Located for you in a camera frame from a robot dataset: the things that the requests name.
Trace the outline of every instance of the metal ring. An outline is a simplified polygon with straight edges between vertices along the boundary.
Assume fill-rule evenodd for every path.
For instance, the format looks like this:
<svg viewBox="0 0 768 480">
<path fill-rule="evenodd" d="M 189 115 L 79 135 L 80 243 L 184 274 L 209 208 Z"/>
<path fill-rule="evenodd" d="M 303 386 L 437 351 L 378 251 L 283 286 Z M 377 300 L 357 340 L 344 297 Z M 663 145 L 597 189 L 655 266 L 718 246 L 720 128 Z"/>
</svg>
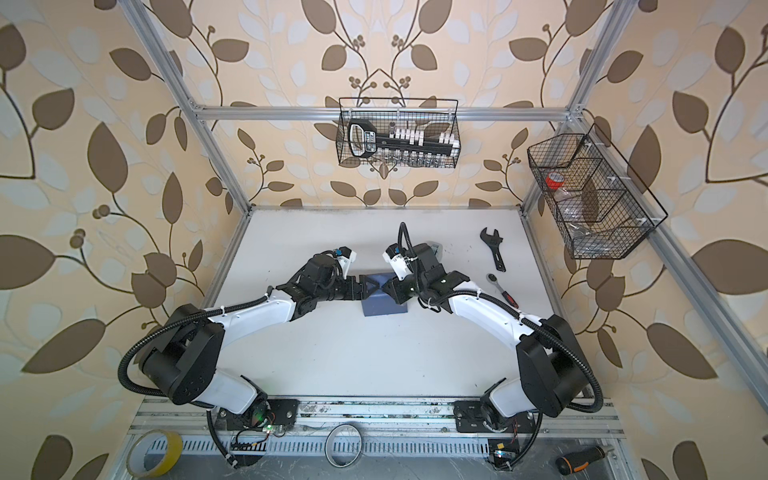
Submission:
<svg viewBox="0 0 768 480">
<path fill-rule="evenodd" d="M 354 433 L 356 433 L 357 436 L 360 438 L 360 443 L 359 443 L 359 447 L 357 449 L 357 452 L 355 453 L 355 458 L 353 458 L 352 461 L 347 462 L 347 463 L 341 465 L 341 464 L 337 463 L 336 460 L 333 459 L 333 455 L 332 455 L 332 453 L 333 453 L 333 440 L 336 439 L 336 437 L 338 436 L 340 431 L 347 430 L 347 429 L 354 430 Z M 325 451 L 326 451 L 326 458 L 328 460 L 328 463 L 330 463 L 331 465 L 333 465 L 334 467 L 337 467 L 337 468 L 349 467 L 353 463 L 357 462 L 358 458 L 360 458 L 360 452 L 362 452 L 362 435 L 360 434 L 360 431 L 354 425 L 351 425 L 349 423 L 343 423 L 343 424 L 335 427 L 333 430 L 331 430 L 331 433 L 328 434 L 328 438 L 326 438 Z"/>
</svg>

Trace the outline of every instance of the roll of tape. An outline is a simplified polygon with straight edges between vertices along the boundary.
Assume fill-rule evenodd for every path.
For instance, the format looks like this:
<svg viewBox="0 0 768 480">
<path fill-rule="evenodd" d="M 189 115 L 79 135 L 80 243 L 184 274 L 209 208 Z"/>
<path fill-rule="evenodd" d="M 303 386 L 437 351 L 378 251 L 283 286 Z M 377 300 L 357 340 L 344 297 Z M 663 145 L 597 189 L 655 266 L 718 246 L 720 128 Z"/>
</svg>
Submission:
<svg viewBox="0 0 768 480">
<path fill-rule="evenodd" d="M 160 460 L 160 463 L 150 469 L 144 467 L 144 457 L 147 456 L 150 447 L 156 440 L 165 438 L 168 448 Z M 155 478 L 168 472 L 179 457 L 181 457 L 181 448 L 183 442 L 181 441 L 181 435 L 176 432 L 168 432 L 166 430 L 151 430 L 143 434 L 136 443 L 133 444 L 131 450 L 128 452 L 128 458 L 125 462 L 125 466 L 128 469 L 128 473 L 136 478 Z"/>
<path fill-rule="evenodd" d="M 351 446 L 351 449 L 346 450 L 345 453 L 354 453 L 352 460 L 345 463 L 338 463 L 333 458 L 333 444 L 339 438 L 345 439 L 349 446 Z M 337 468 L 349 467 L 360 458 L 360 452 L 362 451 L 362 435 L 360 435 L 360 431 L 354 425 L 343 423 L 331 430 L 331 433 L 328 434 L 325 450 L 328 463 Z"/>
</svg>

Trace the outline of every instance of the screwdriver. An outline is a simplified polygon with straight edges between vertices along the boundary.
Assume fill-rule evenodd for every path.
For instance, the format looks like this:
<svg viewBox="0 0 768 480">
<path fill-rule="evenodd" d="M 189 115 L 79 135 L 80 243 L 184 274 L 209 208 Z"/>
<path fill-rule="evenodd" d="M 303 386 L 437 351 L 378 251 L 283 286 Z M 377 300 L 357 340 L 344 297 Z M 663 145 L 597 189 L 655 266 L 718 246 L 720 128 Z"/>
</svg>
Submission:
<svg viewBox="0 0 768 480">
<path fill-rule="evenodd" d="M 603 450 L 601 447 L 594 446 L 582 452 L 568 453 L 554 461 L 558 471 L 562 475 L 570 475 L 584 470 L 590 463 L 605 458 L 606 454 L 613 449 Z"/>
</svg>

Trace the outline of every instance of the yellow tape roll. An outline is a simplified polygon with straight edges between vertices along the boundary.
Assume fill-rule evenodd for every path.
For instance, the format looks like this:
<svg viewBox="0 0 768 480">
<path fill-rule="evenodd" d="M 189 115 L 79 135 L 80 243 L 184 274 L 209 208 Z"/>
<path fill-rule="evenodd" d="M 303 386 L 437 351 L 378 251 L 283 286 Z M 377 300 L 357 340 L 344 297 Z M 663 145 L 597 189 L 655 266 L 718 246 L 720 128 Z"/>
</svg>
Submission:
<svg viewBox="0 0 768 480">
<path fill-rule="evenodd" d="M 156 440 L 160 440 L 165 437 L 168 448 L 165 451 L 160 463 L 153 468 L 147 470 L 144 467 L 144 457 L 147 455 L 150 447 Z M 131 450 L 128 452 L 128 458 L 125 462 L 125 466 L 128 469 L 128 473 L 136 478 L 155 478 L 168 472 L 179 457 L 181 457 L 181 448 L 183 442 L 181 441 L 181 435 L 176 432 L 168 432 L 166 430 L 151 430 L 143 434 L 136 443 L 133 444 Z"/>
</svg>

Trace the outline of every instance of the adjustable wrench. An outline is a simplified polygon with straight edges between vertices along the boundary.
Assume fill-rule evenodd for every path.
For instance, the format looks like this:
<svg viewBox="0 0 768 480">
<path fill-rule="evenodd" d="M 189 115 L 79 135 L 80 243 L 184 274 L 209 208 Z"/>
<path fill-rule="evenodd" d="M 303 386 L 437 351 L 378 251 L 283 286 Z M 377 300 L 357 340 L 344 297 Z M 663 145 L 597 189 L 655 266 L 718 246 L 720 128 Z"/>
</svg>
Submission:
<svg viewBox="0 0 768 480">
<path fill-rule="evenodd" d="M 498 230 L 493 230 L 493 235 L 488 235 L 488 228 L 482 229 L 480 232 L 480 240 L 484 241 L 486 245 L 491 249 L 493 254 L 493 261 L 496 263 L 496 270 L 499 272 L 506 272 L 507 267 L 504 266 L 504 260 L 502 255 L 498 252 L 498 245 L 504 240 L 498 235 Z"/>
</svg>

